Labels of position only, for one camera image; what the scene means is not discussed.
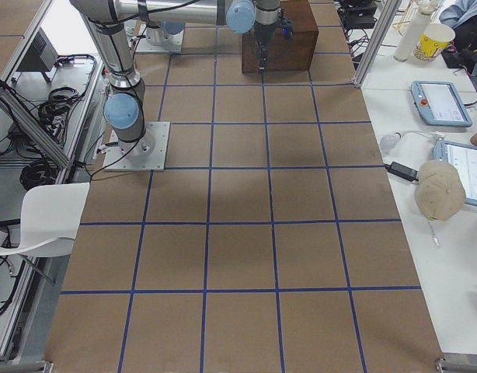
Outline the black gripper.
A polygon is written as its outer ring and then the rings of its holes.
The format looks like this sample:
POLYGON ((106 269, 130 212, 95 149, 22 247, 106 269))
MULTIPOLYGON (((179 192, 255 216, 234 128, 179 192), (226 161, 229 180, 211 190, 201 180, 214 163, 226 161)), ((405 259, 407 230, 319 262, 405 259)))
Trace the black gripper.
POLYGON ((263 74, 266 71, 269 59, 269 43, 274 38, 278 22, 263 24, 255 21, 253 35, 256 41, 256 59, 258 62, 257 73, 263 74))

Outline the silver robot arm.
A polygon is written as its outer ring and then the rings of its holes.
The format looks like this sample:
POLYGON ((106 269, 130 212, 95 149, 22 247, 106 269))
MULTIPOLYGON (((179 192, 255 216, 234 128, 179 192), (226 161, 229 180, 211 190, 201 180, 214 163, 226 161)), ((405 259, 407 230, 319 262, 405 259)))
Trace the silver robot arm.
POLYGON ((113 92, 125 92, 139 101, 143 100, 144 81, 134 66, 125 22, 139 19, 150 27, 214 24, 237 34, 252 30, 259 74, 266 70, 269 43, 280 25, 279 1, 72 1, 71 5, 84 19, 108 69, 113 92))
POLYGON ((185 23, 170 21, 149 23, 145 31, 146 40, 154 46, 163 45, 169 42, 172 37, 182 32, 185 25, 185 23))

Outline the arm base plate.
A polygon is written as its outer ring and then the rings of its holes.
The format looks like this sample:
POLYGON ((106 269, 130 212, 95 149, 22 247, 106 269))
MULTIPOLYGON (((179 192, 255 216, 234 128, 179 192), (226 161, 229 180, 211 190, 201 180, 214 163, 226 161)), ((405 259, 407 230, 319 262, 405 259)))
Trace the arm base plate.
POLYGON ((144 137, 136 144, 117 143, 114 130, 110 134, 110 142, 117 144, 108 147, 103 167, 108 172, 128 171, 163 171, 169 142, 170 123, 147 121, 144 137))
POLYGON ((137 54, 179 54, 184 30, 185 23, 161 22, 155 27, 142 23, 134 51, 137 54))

